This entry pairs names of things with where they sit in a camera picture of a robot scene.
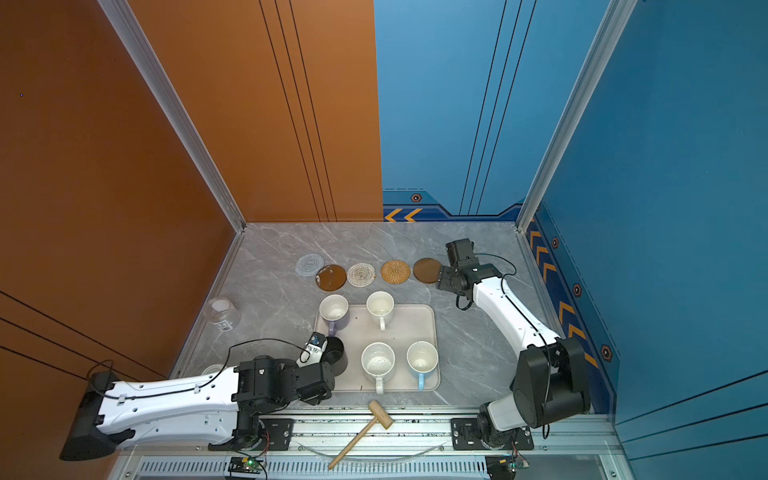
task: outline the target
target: gray marble surface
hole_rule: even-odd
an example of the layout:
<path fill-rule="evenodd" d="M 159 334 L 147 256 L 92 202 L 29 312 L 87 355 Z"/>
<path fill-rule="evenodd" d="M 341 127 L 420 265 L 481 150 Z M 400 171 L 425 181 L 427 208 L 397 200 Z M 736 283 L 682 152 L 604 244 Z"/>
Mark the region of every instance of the gray marble surface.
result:
<path fill-rule="evenodd" d="M 370 293 L 385 290 L 397 303 L 425 303 L 435 310 L 442 377 L 434 392 L 392 392 L 380 398 L 375 392 L 334 393 L 323 405 L 366 406 L 377 399 L 384 406 L 477 407 L 505 396 L 517 363 L 511 347 L 484 312 L 476 306 L 462 312 L 455 306 L 455 295 L 425 285 L 413 275 L 404 283 L 390 285 L 378 274 L 388 260 L 413 265 L 433 257 L 447 264 L 445 244 L 462 238 L 475 242 L 475 252 L 495 253 L 512 261 L 518 273 L 508 277 L 510 287 L 533 314 L 544 319 L 511 223 L 249 223 L 221 291 L 242 313 L 240 325 L 226 333 L 206 325 L 184 375 L 199 375 L 207 366 L 222 363 L 227 348 L 244 340 L 276 337 L 304 345 L 313 331 L 320 301 L 328 293 L 315 285 L 314 277 L 297 276 L 293 268 L 302 255 L 319 253 L 326 263 L 348 267 L 368 262 L 377 269 L 371 285 L 356 288 L 347 283 L 334 292 L 350 303 L 364 304 Z M 502 272 L 511 271 L 503 260 L 481 259 Z M 281 343 L 251 343 L 234 349 L 228 365 L 256 355 L 295 359 L 297 351 Z"/>

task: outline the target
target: barcode label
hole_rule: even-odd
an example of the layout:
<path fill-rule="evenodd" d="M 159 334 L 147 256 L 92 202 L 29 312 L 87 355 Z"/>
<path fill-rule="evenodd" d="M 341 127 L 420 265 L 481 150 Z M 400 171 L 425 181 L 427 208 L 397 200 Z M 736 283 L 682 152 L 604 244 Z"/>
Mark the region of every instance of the barcode label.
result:
<path fill-rule="evenodd" d="M 227 320 L 221 320 L 220 322 L 214 323 L 214 325 L 216 326 L 216 328 L 218 328 L 222 332 L 229 332 L 230 330 L 232 330 L 232 328 L 234 328 L 232 327 L 232 324 L 229 323 Z"/>

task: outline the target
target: black cup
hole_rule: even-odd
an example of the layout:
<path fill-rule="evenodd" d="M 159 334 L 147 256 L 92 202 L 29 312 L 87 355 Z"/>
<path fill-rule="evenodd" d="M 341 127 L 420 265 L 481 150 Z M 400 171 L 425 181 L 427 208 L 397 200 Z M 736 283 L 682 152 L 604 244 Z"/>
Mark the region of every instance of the black cup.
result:
<path fill-rule="evenodd" d="M 326 341 L 326 351 L 320 356 L 320 362 L 328 362 L 331 365 L 331 370 L 334 376 L 339 376 L 344 373 L 349 361 L 346 358 L 344 352 L 344 342 L 335 336 L 329 336 Z"/>

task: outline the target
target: yellow chevron arrow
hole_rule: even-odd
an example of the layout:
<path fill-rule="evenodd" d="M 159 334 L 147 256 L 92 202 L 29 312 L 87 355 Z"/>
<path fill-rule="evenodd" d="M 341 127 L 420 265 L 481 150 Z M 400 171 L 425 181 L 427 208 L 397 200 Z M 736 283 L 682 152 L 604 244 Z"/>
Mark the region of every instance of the yellow chevron arrow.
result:
<path fill-rule="evenodd" d="M 421 208 L 417 208 L 416 210 L 414 210 L 410 214 L 406 215 L 406 220 L 409 221 L 409 222 L 416 222 L 416 220 L 413 220 L 413 216 L 416 215 L 420 211 L 422 211 L 422 209 Z"/>
<path fill-rule="evenodd" d="M 592 355 L 590 355 L 589 353 L 585 353 L 585 354 L 584 354 L 584 358 L 585 358 L 585 359 L 587 359 L 587 361 L 588 361 L 589 363 L 591 363 L 592 365 L 594 365 L 594 367 L 595 367 L 596 369 L 599 369 L 599 368 L 600 368 L 600 367 L 598 366 L 598 361 L 597 361 L 597 360 L 595 360 L 594 358 L 592 358 Z"/>
<path fill-rule="evenodd" d="M 547 270 L 552 270 L 553 272 L 558 271 L 558 269 L 554 268 L 554 265 L 551 263 L 544 262 L 544 283 L 547 283 Z"/>
<path fill-rule="evenodd" d="M 392 210 L 392 213 L 390 213 L 389 215 L 387 215 L 384 218 L 389 220 L 390 222 L 395 223 L 397 220 L 393 219 L 392 217 L 394 217 L 395 215 L 399 214 L 401 210 L 402 210 L 402 208 L 396 208 L 396 209 Z"/>
<path fill-rule="evenodd" d="M 540 237 L 541 232 L 531 232 L 531 250 L 533 250 L 533 237 Z"/>
<path fill-rule="evenodd" d="M 563 310 L 567 310 L 568 312 L 573 313 L 576 315 L 576 312 L 574 311 L 573 307 L 568 305 L 565 302 L 560 302 L 560 324 L 563 324 Z"/>
<path fill-rule="evenodd" d="M 536 265 L 541 265 L 541 253 L 549 253 L 549 250 L 547 250 L 544 247 L 536 247 Z"/>
<path fill-rule="evenodd" d="M 576 335 L 579 335 L 581 338 L 585 340 L 587 339 L 586 335 L 584 335 L 584 332 L 582 332 L 581 329 L 573 326 L 572 324 L 568 325 L 568 338 L 571 338 L 574 335 L 574 333 Z"/>

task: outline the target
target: metal vent grille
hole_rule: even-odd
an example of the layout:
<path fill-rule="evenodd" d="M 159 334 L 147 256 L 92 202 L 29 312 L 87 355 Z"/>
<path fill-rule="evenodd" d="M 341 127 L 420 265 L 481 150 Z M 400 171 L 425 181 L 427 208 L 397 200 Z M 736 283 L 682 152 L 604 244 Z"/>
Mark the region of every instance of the metal vent grille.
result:
<path fill-rule="evenodd" d="M 139 478 L 209 477 L 222 478 L 227 473 L 229 457 L 143 457 Z"/>
<path fill-rule="evenodd" d="M 317 458 L 275 458 L 266 465 L 270 478 L 487 478 L 482 457 L 459 456 L 415 460 L 408 463 L 341 462 L 328 470 L 329 462 Z"/>
<path fill-rule="evenodd" d="M 415 460 L 408 463 L 341 462 L 328 470 L 328 460 L 305 455 L 268 458 L 266 470 L 270 480 L 306 480 L 311 478 L 488 478 L 485 458 L 480 455 L 450 455 Z M 141 459 L 138 478 L 228 478 L 227 457 L 145 456 Z M 248 478 L 261 478 L 248 475 Z"/>

